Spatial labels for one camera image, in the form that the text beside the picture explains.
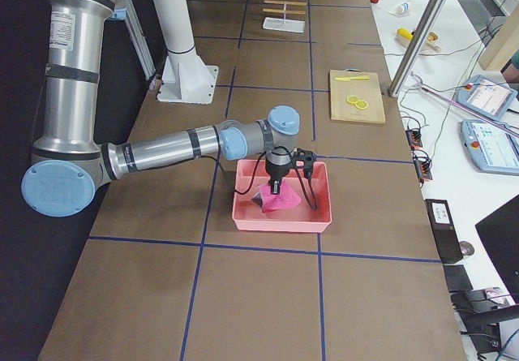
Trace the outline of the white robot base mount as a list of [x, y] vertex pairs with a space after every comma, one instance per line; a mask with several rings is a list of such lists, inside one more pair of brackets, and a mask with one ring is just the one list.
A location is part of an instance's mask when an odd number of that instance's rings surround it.
[[153, 0], [167, 50], [157, 98], [169, 103], [208, 105], [219, 68], [197, 54], [187, 0]]

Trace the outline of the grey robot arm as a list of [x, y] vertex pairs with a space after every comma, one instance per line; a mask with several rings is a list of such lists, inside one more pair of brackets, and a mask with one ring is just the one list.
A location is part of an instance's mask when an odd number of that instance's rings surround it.
[[105, 21], [130, 0], [48, 0], [49, 60], [45, 68], [45, 124], [32, 146], [21, 191], [49, 217], [68, 217], [90, 205], [97, 189], [126, 174], [154, 170], [221, 153], [230, 161], [252, 154], [266, 159], [272, 194], [296, 167], [298, 112], [273, 108], [250, 124], [225, 121], [138, 143], [96, 144], [94, 123]]

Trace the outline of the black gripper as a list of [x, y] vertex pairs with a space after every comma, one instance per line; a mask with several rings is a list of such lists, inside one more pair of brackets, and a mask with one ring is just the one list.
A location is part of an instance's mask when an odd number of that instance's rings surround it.
[[292, 169], [291, 156], [287, 152], [270, 152], [267, 154], [265, 169], [270, 176], [270, 193], [279, 195], [281, 191], [281, 180]]

